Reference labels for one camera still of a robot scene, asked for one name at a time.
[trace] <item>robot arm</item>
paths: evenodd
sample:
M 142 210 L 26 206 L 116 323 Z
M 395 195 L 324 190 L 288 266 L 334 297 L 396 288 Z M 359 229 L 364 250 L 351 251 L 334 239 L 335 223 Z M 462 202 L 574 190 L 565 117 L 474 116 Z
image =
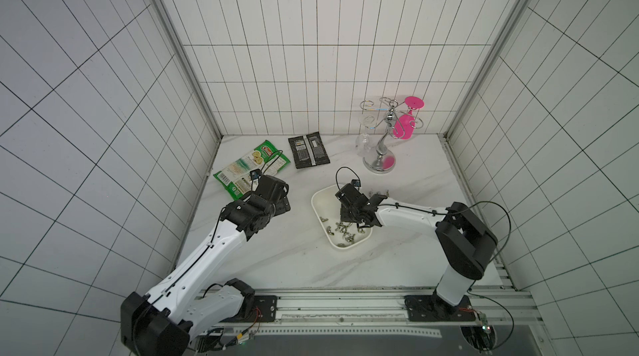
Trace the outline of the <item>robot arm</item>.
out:
M 291 210 L 288 185 L 262 176 L 254 192 L 229 203 L 202 243 L 146 295 L 133 292 L 121 305 L 122 343 L 139 356 L 181 355 L 189 342 L 230 317 L 246 319 L 254 310 L 254 290 L 233 279 L 212 296 L 196 300 L 225 257 L 241 247 L 271 218 Z M 422 209 L 383 195 L 370 199 L 351 183 L 335 195 L 342 219 L 358 227 L 401 227 L 437 238 L 449 266 L 437 285 L 433 307 L 444 317 L 456 312 L 473 280 L 483 277 L 496 248 L 492 232 L 462 203 Z
M 449 265 L 433 297 L 433 306 L 445 314 L 456 311 L 469 287 L 484 276 L 497 247 L 497 238 L 479 218 L 459 202 L 449 208 L 423 208 L 384 195 L 367 198 L 354 184 L 335 194 L 347 216 L 358 227 L 400 227 L 436 238 Z
M 247 318 L 255 291 L 228 281 L 213 296 L 194 300 L 223 260 L 271 218 L 291 210 L 288 184 L 262 176 L 254 192 L 222 210 L 215 228 L 162 282 L 145 296 L 133 292 L 120 307 L 122 343 L 139 356 L 181 355 L 188 343 L 226 318 Z

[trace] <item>white tray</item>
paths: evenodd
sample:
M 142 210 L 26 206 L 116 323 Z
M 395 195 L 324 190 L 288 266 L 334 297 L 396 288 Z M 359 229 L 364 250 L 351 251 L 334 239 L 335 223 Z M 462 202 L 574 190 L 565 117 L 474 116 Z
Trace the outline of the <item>white tray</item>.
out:
M 315 214 L 318 217 L 318 222 L 321 225 L 322 231 L 326 234 L 326 238 L 328 242 L 333 246 L 333 248 L 339 250 L 350 249 L 360 243 L 364 242 L 372 235 L 372 227 L 364 228 L 363 234 L 357 232 L 357 224 L 353 223 L 348 227 L 348 232 L 354 233 L 355 238 L 353 242 L 346 242 L 341 232 L 337 231 L 337 227 L 335 224 L 340 221 L 339 210 L 341 207 L 341 203 L 335 197 L 337 193 L 337 185 L 331 185 L 328 188 L 324 188 L 323 190 L 317 191 L 313 197 L 311 198 L 311 205 L 313 206 L 313 210 L 315 210 Z M 321 218 L 327 218 L 326 222 L 322 222 Z M 330 235 L 326 232 L 326 227 L 330 226 L 331 231 L 335 235 Z

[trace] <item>marble table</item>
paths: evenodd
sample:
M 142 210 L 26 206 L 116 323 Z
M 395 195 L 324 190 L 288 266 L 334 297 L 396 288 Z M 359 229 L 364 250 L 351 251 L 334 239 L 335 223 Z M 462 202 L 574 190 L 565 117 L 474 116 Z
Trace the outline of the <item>marble table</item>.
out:
M 375 288 L 436 286 L 448 262 L 435 239 L 397 228 L 375 227 L 372 236 L 353 248 L 333 248 L 326 239 L 311 206 L 313 194 L 335 184 L 340 166 L 355 170 L 362 191 L 388 190 L 396 200 L 422 206 L 468 203 L 436 135 L 422 134 L 408 140 L 387 139 L 397 165 L 386 175 L 368 171 L 355 153 L 356 136 L 322 136 L 330 163 L 296 169 L 286 136 L 230 136 L 213 162 L 212 173 L 235 161 L 268 139 L 291 160 L 277 177 L 290 185 L 291 211 L 273 218 L 244 247 L 231 255 L 209 277 L 209 283 L 237 277 L 253 288 Z M 340 171 L 340 182 L 350 172 Z M 185 240 L 180 261 L 211 231 L 220 209 L 231 196 L 211 177 Z M 478 285 L 501 285 L 493 264 Z

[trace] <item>black cable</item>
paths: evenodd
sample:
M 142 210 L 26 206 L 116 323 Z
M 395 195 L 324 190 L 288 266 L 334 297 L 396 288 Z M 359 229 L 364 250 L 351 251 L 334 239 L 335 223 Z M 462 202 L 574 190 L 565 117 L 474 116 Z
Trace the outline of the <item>black cable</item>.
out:
M 223 287 L 223 285 L 221 285 L 221 284 L 217 284 L 217 283 L 215 283 L 215 284 L 211 284 L 210 286 L 208 286 L 208 288 L 206 288 L 206 289 L 204 290 L 204 295 L 202 295 L 202 297 L 204 298 L 204 297 L 206 296 L 206 293 L 208 292 L 208 290 L 209 290 L 209 289 L 211 289 L 211 288 L 213 288 L 213 287 L 214 287 L 214 286 L 216 286 L 216 285 L 217 285 L 217 286 L 219 286 L 220 288 L 221 288 L 221 287 Z
M 508 240 L 511 239 L 511 232 L 513 232 L 513 222 L 511 221 L 511 217 L 508 214 L 508 212 L 506 211 L 506 209 L 502 205 L 500 205 L 499 203 L 493 202 L 491 200 L 480 200 L 479 202 L 469 206 L 468 208 L 466 208 L 464 210 L 449 211 L 448 213 L 438 213 L 435 210 L 424 210 L 424 209 L 413 208 L 412 206 L 406 206 L 406 205 L 399 204 L 399 202 L 396 202 L 396 203 L 382 203 L 379 206 L 395 206 L 395 208 L 406 208 L 406 209 L 412 209 L 412 210 L 417 210 L 417 211 L 423 211 L 424 213 L 430 213 L 432 215 L 446 216 L 446 215 L 459 215 L 459 214 L 462 214 L 463 212 L 474 208 L 475 206 L 477 206 L 480 203 L 492 203 L 492 204 L 495 204 L 495 205 L 499 206 L 504 211 L 504 213 L 506 213 L 506 217 L 508 218 L 508 235 L 506 236 L 506 240 L 504 242 L 504 246 L 502 246 L 501 249 L 498 250 L 497 253 L 493 256 L 493 258 L 488 261 L 488 263 L 490 263 L 493 260 L 495 260 L 495 258 L 502 252 L 502 250 L 504 250 L 504 248 L 506 248 L 506 245 L 508 244 Z
M 273 163 L 275 163 L 277 161 L 277 159 L 280 159 L 280 157 L 282 156 L 283 153 L 284 153 L 283 150 L 277 150 L 277 151 L 273 152 L 273 154 L 268 159 L 268 161 L 264 162 L 264 166 L 266 166 L 268 162 L 271 162 L 271 160 L 273 160 L 273 161 L 271 162 L 270 165 L 268 165 L 267 168 L 264 169 L 264 171 L 262 172 L 262 175 L 265 175 L 267 173 L 267 170 L 270 169 L 271 166 L 273 166 Z
M 493 346 L 492 348 L 490 348 L 490 350 L 495 350 L 495 349 L 497 349 L 497 348 L 502 347 L 502 346 L 506 343 L 506 341 L 508 341 L 508 340 L 511 338 L 511 336 L 513 335 L 513 331 L 515 331 L 515 319 L 513 318 L 513 315 L 511 314 L 511 312 L 510 312 L 508 309 L 506 309 L 506 307 L 505 307 L 504 305 L 500 304 L 500 303 L 499 303 L 499 302 L 497 302 L 495 299 L 491 299 L 491 298 L 489 298 L 488 296 L 483 296 L 483 295 L 479 295 L 479 294 L 476 294 L 476 293 L 469 294 L 469 295 L 479 296 L 480 298 L 488 299 L 488 300 L 490 300 L 491 302 L 494 302 L 494 303 L 498 304 L 498 305 L 499 305 L 499 306 L 501 306 L 501 307 L 502 307 L 502 309 L 504 309 L 504 310 L 508 313 L 508 315 L 511 317 L 511 321 L 513 322 L 513 325 L 512 325 L 512 327 L 511 327 L 511 331 L 510 331 L 510 333 L 508 334 L 508 336 L 506 337 L 506 339 L 504 339 L 504 342 L 500 343 L 500 344 L 499 344 L 499 345 L 497 345 L 497 346 Z
M 140 313 L 140 315 L 139 315 L 139 316 L 135 319 L 135 321 L 133 322 L 133 330 L 132 330 L 132 332 L 131 332 L 131 336 L 132 336 L 131 340 L 133 341 L 133 347 L 135 348 L 135 353 L 137 354 L 137 356 L 142 356 L 142 355 L 140 354 L 140 349 L 138 349 L 138 348 L 137 348 L 137 341 L 135 340 L 135 328 L 137 327 L 137 324 L 139 323 L 140 319 L 141 319 L 142 317 L 146 316 L 146 314 L 149 312 L 149 310 L 151 310 L 151 308 L 153 307 L 153 305 L 154 305 L 154 304 L 155 304 L 158 300 L 160 300 L 160 298 L 162 298 L 163 296 L 164 296 L 164 294 L 163 294 L 163 295 L 158 296 L 158 298 L 157 298 L 156 300 L 154 300 L 154 301 L 153 301 L 150 305 L 148 305 L 148 307 L 147 307 L 147 308 L 146 308 L 143 312 L 141 312 L 141 313 Z
M 352 172 L 352 173 L 353 173 L 353 174 L 357 177 L 357 181 L 359 181 L 359 183 L 360 183 L 360 188 L 361 188 L 362 180 L 359 178 L 359 176 L 357 175 L 357 173 L 356 173 L 353 169 L 349 168 L 348 166 L 342 166 L 341 168 L 337 169 L 337 171 L 335 172 L 335 184 L 337 185 L 337 189 L 338 189 L 338 190 L 340 190 L 340 191 L 342 190 L 342 189 L 339 187 L 339 182 L 337 181 L 337 174 L 339 173 L 339 171 L 340 171 L 341 169 L 349 169 L 349 170 L 350 170 L 350 171 L 351 171 L 351 172 Z

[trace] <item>black snack package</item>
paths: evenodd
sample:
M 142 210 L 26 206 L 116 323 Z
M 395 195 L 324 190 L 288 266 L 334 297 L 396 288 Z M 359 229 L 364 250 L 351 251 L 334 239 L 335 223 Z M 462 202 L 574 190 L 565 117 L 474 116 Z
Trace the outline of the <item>black snack package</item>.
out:
M 295 167 L 298 169 L 330 163 L 319 132 L 289 138 L 288 143 L 291 144 Z

